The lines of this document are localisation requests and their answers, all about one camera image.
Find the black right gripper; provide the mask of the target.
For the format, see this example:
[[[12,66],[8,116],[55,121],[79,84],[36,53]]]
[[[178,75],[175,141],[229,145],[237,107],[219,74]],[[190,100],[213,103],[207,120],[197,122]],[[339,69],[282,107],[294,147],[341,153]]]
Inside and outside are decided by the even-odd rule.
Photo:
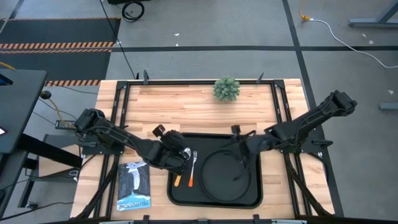
[[[256,157],[261,151],[261,144],[264,141],[263,134],[256,134],[256,132],[249,132],[247,134],[234,134],[233,141],[221,146],[221,148],[229,148],[239,146],[241,153],[241,161],[249,163],[253,157]],[[251,168],[246,165],[242,165],[238,169],[238,174],[233,178],[233,181],[237,181],[246,175],[249,175]]]

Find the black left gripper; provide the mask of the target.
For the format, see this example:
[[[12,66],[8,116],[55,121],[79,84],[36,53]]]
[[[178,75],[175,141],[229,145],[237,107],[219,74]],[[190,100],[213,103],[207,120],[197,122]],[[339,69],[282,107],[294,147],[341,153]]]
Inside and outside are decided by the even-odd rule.
[[[176,130],[170,130],[159,138],[168,152],[164,162],[164,168],[174,170],[177,175],[182,175],[188,167],[188,156],[184,152],[191,152],[188,143],[182,134]]]

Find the orange-handled metal fork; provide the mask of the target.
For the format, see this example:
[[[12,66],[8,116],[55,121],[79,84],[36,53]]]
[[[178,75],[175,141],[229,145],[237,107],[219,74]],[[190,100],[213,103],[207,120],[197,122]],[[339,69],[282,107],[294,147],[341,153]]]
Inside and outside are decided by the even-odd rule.
[[[194,170],[195,170],[195,163],[197,161],[197,157],[198,157],[198,152],[197,151],[193,151],[192,168],[191,168],[191,173],[190,173],[190,179],[189,179],[189,182],[188,182],[188,186],[189,187],[193,187]]]

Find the black round plate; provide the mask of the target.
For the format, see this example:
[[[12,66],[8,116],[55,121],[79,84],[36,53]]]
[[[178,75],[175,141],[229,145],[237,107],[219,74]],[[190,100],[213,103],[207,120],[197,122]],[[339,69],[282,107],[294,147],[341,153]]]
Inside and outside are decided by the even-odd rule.
[[[235,152],[222,149],[212,152],[205,158],[200,169],[200,185],[211,200],[218,203],[236,203],[246,196],[252,183],[251,172],[233,181],[242,165]]]

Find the black rectangular plastic tray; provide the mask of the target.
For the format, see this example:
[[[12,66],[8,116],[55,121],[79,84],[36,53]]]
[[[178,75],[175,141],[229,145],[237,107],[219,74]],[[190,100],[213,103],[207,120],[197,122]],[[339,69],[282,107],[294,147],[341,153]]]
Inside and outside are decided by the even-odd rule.
[[[176,205],[254,209],[263,199],[261,158],[230,134],[184,133],[198,153],[189,160],[180,183],[168,174],[167,196]]]

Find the Yellowstone waterfall picture book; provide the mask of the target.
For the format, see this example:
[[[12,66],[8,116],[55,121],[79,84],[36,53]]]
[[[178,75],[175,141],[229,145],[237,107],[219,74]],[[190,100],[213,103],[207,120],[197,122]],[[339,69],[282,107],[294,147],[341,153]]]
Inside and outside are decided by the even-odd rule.
[[[150,207],[149,166],[144,161],[120,164],[117,211]]]

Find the small green artificial plant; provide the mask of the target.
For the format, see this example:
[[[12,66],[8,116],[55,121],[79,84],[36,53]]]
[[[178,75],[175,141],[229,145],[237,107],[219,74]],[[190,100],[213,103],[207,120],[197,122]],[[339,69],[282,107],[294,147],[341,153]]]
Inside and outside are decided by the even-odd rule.
[[[221,77],[213,85],[213,96],[220,101],[236,101],[240,95],[240,82],[233,77]]]

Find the black hazard-striped floor mat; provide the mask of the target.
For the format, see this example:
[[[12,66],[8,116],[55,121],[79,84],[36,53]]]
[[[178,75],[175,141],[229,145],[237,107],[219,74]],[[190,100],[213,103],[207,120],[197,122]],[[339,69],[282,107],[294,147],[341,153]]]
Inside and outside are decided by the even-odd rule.
[[[119,17],[0,20],[0,49],[112,47]]]
[[[108,49],[1,50],[0,62],[19,70],[45,70],[47,86],[98,86],[110,56]]]

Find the black side desk top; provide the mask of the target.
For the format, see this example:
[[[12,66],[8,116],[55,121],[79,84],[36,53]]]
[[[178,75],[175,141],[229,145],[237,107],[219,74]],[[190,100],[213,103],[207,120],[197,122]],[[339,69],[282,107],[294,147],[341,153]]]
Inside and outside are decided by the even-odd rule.
[[[44,87],[47,72],[44,70],[6,70],[0,75],[13,81],[12,85],[0,86],[0,154],[12,153]]]

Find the grey metal desk leg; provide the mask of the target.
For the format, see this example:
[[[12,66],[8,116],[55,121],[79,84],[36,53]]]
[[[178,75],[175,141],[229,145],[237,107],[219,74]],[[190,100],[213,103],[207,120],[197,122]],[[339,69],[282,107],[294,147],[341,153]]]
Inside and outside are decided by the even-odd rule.
[[[354,18],[348,21],[350,27],[398,28],[398,19],[391,18],[398,12],[395,0],[381,15],[375,18]]]

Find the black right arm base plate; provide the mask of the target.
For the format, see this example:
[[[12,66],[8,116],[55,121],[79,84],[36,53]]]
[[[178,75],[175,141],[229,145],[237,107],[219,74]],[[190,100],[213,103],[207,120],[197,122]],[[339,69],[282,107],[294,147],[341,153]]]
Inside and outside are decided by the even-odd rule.
[[[333,141],[326,140],[321,128],[316,128],[311,131],[308,137],[298,145],[292,146],[290,144],[279,148],[281,153],[309,153],[321,152],[324,148],[331,146]]]

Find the black metal table frame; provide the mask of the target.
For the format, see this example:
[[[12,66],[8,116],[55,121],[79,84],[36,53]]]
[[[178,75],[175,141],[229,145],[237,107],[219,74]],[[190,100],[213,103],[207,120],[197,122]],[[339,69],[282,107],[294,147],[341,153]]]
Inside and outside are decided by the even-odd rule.
[[[232,103],[213,96],[212,80],[151,80],[147,85],[133,81],[105,80],[99,86],[96,107],[107,118],[141,138],[151,138],[159,124],[167,129],[188,133],[228,134],[234,124],[242,132],[257,132],[287,117],[307,112],[307,102],[298,79],[241,80],[240,94]],[[168,173],[150,170],[149,208],[120,212],[117,193],[106,191],[97,207],[97,215],[113,220],[220,220],[292,218],[294,210],[284,157],[280,152],[261,154],[263,198],[254,209],[186,207],[172,203],[167,196]]]

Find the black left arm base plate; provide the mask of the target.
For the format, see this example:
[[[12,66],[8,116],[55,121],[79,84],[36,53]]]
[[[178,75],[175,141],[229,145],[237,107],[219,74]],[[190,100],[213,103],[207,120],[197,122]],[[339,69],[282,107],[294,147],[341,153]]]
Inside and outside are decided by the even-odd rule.
[[[120,155],[124,153],[124,145],[108,132],[78,134],[78,145],[83,148],[83,154]]]

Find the black side desk frame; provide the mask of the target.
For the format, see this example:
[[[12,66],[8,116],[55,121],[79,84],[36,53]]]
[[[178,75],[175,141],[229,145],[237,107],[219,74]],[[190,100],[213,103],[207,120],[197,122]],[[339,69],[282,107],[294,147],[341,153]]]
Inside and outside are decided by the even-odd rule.
[[[26,134],[22,134],[11,149],[0,160],[0,218],[4,215],[29,153],[78,169],[82,163],[82,158]]]

